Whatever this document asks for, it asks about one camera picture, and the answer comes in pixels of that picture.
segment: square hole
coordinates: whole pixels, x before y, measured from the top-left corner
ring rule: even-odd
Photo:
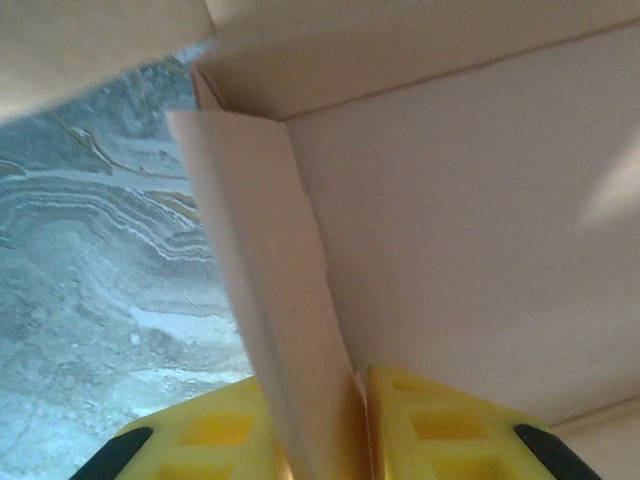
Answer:
[[[432,463],[437,480],[516,480],[497,457],[440,458]]]
[[[391,386],[399,392],[421,392],[425,390],[423,385],[410,380],[394,380],[391,382]]]
[[[411,424],[420,440],[466,440],[487,438],[476,417],[460,412],[414,412]]]
[[[181,445],[243,445],[253,426],[253,415],[220,412],[195,419],[180,437]]]
[[[157,480],[231,480],[231,465],[164,465]]]

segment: gray marble pattern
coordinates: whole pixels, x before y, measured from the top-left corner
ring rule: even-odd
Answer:
[[[251,374],[164,117],[194,51],[0,126],[0,479]]]

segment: cardboard panel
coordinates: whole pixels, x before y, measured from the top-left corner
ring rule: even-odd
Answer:
[[[640,393],[640,27],[287,122],[357,368],[555,423]]]
[[[602,478],[634,480],[640,475],[640,401],[587,415],[556,430]]]
[[[202,0],[0,0],[0,120],[211,35]]]
[[[640,17],[632,0],[208,0],[232,111],[284,119]]]
[[[170,118],[295,478],[370,477],[363,402],[285,126],[220,111]]]

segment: black rubber tip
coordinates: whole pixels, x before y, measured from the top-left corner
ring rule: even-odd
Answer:
[[[555,435],[524,424],[513,430],[557,480],[602,480]]]
[[[112,438],[70,480],[116,480],[152,433],[152,428],[141,427]]]

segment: cardboard box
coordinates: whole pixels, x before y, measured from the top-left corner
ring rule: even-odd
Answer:
[[[383,363],[561,424],[605,478],[636,478],[640,409],[612,406],[640,392],[640,4],[208,7],[204,111],[173,125],[294,471],[343,478],[351,375]],[[11,85],[42,79],[4,115],[89,65],[2,55]]]

